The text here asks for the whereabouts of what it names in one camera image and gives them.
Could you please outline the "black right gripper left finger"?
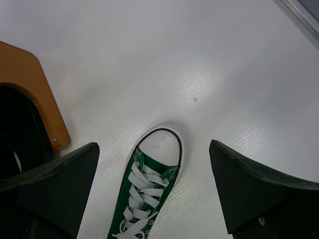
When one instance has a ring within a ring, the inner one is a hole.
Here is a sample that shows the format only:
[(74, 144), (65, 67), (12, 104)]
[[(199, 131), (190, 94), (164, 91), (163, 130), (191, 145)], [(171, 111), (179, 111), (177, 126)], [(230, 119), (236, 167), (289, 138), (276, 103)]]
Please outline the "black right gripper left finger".
[(0, 181), (2, 239), (75, 239), (99, 160), (88, 143), (58, 159)]

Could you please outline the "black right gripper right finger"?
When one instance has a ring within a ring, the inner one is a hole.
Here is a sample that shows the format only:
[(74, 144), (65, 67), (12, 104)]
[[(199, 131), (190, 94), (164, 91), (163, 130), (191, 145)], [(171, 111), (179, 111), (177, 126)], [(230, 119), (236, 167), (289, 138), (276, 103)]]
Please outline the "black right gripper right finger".
[(228, 234), (235, 239), (317, 239), (319, 185), (212, 140), (211, 168)]

